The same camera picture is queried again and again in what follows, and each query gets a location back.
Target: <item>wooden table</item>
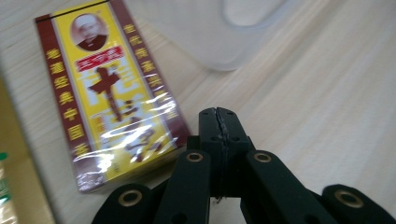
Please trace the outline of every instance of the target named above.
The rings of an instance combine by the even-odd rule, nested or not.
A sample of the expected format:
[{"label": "wooden table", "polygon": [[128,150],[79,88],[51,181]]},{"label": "wooden table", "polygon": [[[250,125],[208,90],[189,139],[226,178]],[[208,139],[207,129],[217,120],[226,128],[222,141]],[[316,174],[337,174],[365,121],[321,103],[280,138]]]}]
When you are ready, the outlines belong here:
[{"label": "wooden table", "polygon": [[[60,223],[90,223],[110,192],[77,191],[33,23],[81,2],[0,0],[0,72]],[[274,152],[307,188],[345,184],[396,217],[396,2],[337,1],[326,10],[298,38],[231,72],[205,68],[137,22],[194,134],[201,110],[231,109],[256,148]],[[210,221],[245,223],[234,199],[213,204]]]}]

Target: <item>plastic wrap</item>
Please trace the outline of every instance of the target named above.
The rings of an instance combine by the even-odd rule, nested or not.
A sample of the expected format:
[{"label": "plastic wrap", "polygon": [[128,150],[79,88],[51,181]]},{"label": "plastic wrap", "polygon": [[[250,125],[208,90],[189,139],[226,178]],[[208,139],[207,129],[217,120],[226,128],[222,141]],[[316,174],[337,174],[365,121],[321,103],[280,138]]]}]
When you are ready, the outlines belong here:
[{"label": "plastic wrap", "polygon": [[78,189],[143,174],[190,134],[120,0],[35,19]]}]

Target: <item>man portrait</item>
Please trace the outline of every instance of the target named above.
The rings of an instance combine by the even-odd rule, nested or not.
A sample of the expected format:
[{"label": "man portrait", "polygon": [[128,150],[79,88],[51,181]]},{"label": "man portrait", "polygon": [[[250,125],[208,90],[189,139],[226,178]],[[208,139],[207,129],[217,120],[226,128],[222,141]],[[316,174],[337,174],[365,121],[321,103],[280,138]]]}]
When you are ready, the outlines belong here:
[{"label": "man portrait", "polygon": [[94,15],[80,15],[75,19],[74,25],[80,38],[83,39],[78,43],[81,49],[95,51],[106,43],[107,35],[101,34],[103,24]]}]

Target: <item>plastic container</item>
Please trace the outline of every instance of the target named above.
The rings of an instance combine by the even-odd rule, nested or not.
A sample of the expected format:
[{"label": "plastic container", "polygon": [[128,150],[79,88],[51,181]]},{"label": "plastic container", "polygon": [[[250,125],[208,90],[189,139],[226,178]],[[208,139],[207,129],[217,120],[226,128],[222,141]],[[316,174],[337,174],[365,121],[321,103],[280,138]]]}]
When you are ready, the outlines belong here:
[{"label": "plastic container", "polygon": [[[284,28],[282,21],[290,19],[307,3],[305,0],[130,2],[133,15],[148,21],[195,59],[216,70],[242,66],[270,34],[278,35]],[[327,0],[310,2],[317,5]]]}]

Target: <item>red and yellow box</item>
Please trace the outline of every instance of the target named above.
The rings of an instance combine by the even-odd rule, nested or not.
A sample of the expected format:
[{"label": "red and yellow box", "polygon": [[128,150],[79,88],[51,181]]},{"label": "red and yellow box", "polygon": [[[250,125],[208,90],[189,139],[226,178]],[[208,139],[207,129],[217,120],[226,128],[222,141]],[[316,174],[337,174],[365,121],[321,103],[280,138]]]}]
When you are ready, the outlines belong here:
[{"label": "red and yellow box", "polygon": [[78,189],[144,173],[190,134],[121,0],[35,19]]}]

